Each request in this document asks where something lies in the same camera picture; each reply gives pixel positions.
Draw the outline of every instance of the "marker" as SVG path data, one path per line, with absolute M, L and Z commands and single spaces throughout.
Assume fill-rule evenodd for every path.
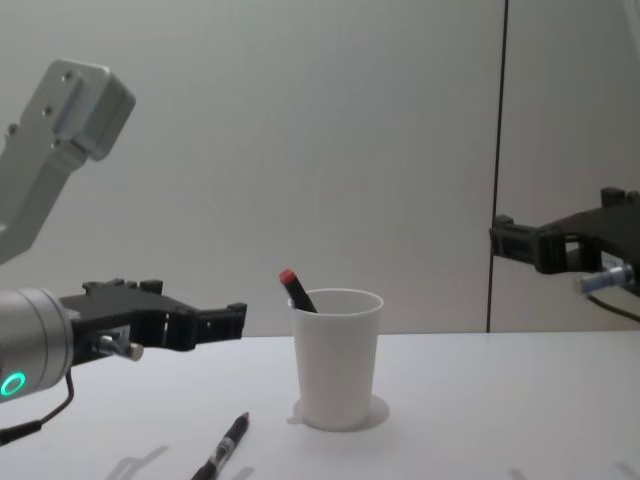
M 289 296 L 291 297 L 291 304 L 293 308 L 298 310 L 304 310 L 305 312 L 317 313 L 316 307 L 307 295 L 307 292 L 302 288 L 302 284 L 293 270 L 286 269 L 280 274 L 280 283 L 287 289 Z
M 247 433 L 247 429 L 249 428 L 249 412 L 241 415 L 233 422 L 231 428 L 224 434 L 222 440 L 216 447 L 215 452 L 207 459 L 207 462 L 198 469 L 196 474 L 191 477 L 191 480 L 213 480 L 215 479 L 220 470 L 231 454 L 244 437 L 244 434 Z

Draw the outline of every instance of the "black cable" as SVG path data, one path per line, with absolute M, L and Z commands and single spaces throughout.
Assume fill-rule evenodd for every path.
M 504 18 L 502 20 L 502 59 L 500 63 L 500 93 L 498 94 L 498 128 L 496 133 L 496 161 L 493 172 L 493 205 L 491 225 L 496 218 L 498 206 L 498 173 L 500 171 L 500 146 L 502 143 L 502 104 L 504 100 L 504 76 L 507 65 L 507 26 L 509 22 L 509 0 L 504 0 Z M 493 299 L 493 251 L 489 251 L 489 289 L 487 293 L 487 333 L 491 332 L 491 301 Z
M 615 313 L 616 315 L 620 315 L 622 317 L 626 317 L 634 322 L 640 323 L 640 315 L 636 315 L 635 313 L 627 312 L 626 310 L 622 310 L 621 308 L 614 307 L 613 305 L 609 305 L 606 302 L 603 302 L 599 298 L 594 297 L 593 295 L 587 295 L 587 300 L 591 303 L 599 306 L 600 308 L 604 308 L 608 312 Z
M 31 435 L 32 433 L 42 430 L 42 426 L 51 420 L 53 417 L 62 412 L 73 401 L 75 396 L 75 388 L 73 387 L 73 378 L 71 378 L 71 369 L 65 375 L 67 381 L 67 398 L 58 407 L 51 411 L 48 415 L 45 415 L 40 420 L 33 420 L 31 422 L 16 425 L 15 427 L 0 429 L 0 447 L 11 443 L 20 438 Z

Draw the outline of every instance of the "table surface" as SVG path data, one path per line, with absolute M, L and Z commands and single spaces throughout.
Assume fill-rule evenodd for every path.
M 75 368 L 73 404 L 0 448 L 0 477 L 188 480 L 248 410 L 220 480 L 638 480 L 638 366 L 640 332 L 382 336 L 372 423 L 337 434 L 299 423 L 291 338 L 148 350 Z M 64 396 L 4 404 L 0 425 Z

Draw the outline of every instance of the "cup rim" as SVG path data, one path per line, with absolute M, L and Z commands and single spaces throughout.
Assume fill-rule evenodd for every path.
M 355 312 L 355 313 L 319 313 L 319 312 L 307 312 L 304 310 L 299 310 L 297 308 L 293 308 L 291 299 L 287 300 L 287 305 L 291 310 L 298 310 L 299 312 L 305 313 L 305 315 L 309 315 L 312 317 L 358 317 L 361 315 L 368 315 L 373 312 L 377 312 L 384 306 L 384 300 L 380 295 L 377 295 L 372 292 L 368 292 L 367 290 L 360 290 L 358 288 L 314 288 L 313 290 L 307 290 L 307 293 L 317 293 L 317 292 L 352 292 L 352 293 L 362 293 L 368 295 L 370 297 L 374 297 L 378 301 L 378 305 L 372 309 L 365 310 L 364 312 Z

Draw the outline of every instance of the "pen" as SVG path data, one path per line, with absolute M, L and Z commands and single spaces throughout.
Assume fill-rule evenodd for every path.
M 216 447 L 213 454 L 207 459 L 207 462 L 198 469 L 191 480 L 213 480 L 218 476 L 224 464 L 227 463 L 229 457 L 247 433 L 249 428 L 249 412 L 241 415 L 233 422 L 231 428 L 224 434 L 222 440 Z
M 293 270 L 286 269 L 283 271 L 280 274 L 280 283 L 287 289 L 293 308 L 304 310 L 305 312 L 318 312 Z

